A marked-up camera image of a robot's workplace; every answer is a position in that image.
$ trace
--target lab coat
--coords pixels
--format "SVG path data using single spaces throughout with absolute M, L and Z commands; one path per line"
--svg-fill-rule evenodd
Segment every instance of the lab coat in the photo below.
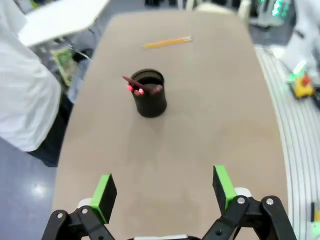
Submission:
M 13 0 L 0 0 L 0 137 L 31 152 L 56 119 L 62 89 L 38 56 L 17 38 L 25 23 Z

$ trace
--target table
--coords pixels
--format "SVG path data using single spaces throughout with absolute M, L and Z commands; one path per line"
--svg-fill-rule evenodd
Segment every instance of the table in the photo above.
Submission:
M 89 29 L 110 0 L 59 0 L 26 15 L 20 41 L 33 47 L 55 38 Z
M 154 49 L 146 43 L 192 36 Z M 165 77 L 163 115 L 140 116 L 122 75 L 153 68 Z M 187 233 L 202 237 L 220 211 L 213 165 L 235 187 L 287 208 L 280 134 L 246 27 L 234 15 L 152 11 L 111 20 L 72 112 L 53 208 L 74 211 L 112 173 L 116 239 Z M 237 239 L 256 239 L 242 229 Z

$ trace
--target toy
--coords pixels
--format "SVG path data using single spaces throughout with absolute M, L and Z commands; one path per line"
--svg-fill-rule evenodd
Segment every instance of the toy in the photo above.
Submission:
M 306 74 L 305 66 L 305 60 L 299 62 L 288 80 L 292 92 L 297 99 L 312 96 L 315 93 L 311 78 Z

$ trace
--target chair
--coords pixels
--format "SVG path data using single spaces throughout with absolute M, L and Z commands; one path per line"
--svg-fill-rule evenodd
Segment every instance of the chair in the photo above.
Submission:
M 185 10 L 192 11 L 194 7 L 195 0 L 187 0 Z M 209 12 L 209 13 L 221 13 L 221 14 L 234 14 L 234 12 L 226 7 L 210 3 L 204 2 L 202 0 L 196 0 L 197 7 L 195 8 L 196 11 L 201 12 Z M 250 10 L 251 10 L 251 0 L 241 0 L 240 7 L 237 12 L 237 15 L 243 20 L 243 22 L 248 25 L 249 24 L 249 17 L 250 17 Z

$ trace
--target pencil cup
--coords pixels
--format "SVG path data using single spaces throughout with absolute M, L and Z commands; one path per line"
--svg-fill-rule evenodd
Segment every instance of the pencil cup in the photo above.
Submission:
M 167 108 L 165 80 L 162 74 L 153 69 L 143 69 L 133 74 L 131 78 L 148 89 L 153 89 L 152 92 L 144 91 L 142 95 L 132 93 L 138 113 L 145 118 L 160 116 Z M 139 87 L 129 85 L 134 90 L 139 90 Z

